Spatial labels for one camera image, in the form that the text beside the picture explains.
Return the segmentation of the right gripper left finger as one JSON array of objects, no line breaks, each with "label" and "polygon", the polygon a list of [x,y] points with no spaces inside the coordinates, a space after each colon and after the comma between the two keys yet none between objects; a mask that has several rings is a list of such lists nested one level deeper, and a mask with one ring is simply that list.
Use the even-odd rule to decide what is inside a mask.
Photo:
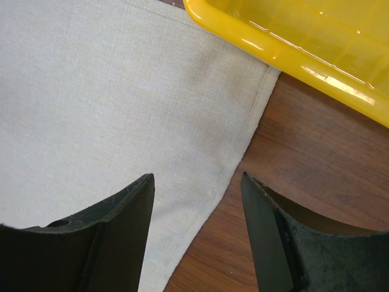
[{"label": "right gripper left finger", "polygon": [[154,176],[45,227],[1,226],[2,291],[137,291]]}]

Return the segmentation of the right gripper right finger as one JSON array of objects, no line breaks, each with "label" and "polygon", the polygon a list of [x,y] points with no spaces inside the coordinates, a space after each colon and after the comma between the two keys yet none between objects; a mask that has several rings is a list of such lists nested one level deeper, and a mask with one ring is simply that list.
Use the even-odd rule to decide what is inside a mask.
[{"label": "right gripper right finger", "polygon": [[387,291],[388,233],[318,214],[248,173],[241,197],[260,291]]}]

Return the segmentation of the beige cloth napkin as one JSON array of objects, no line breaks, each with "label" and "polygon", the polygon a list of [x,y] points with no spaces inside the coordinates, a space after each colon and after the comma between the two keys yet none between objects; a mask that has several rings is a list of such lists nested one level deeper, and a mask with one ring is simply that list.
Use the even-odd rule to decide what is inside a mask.
[{"label": "beige cloth napkin", "polygon": [[45,226],[146,173],[140,291],[223,198],[279,71],[159,1],[1,2],[1,222]]}]

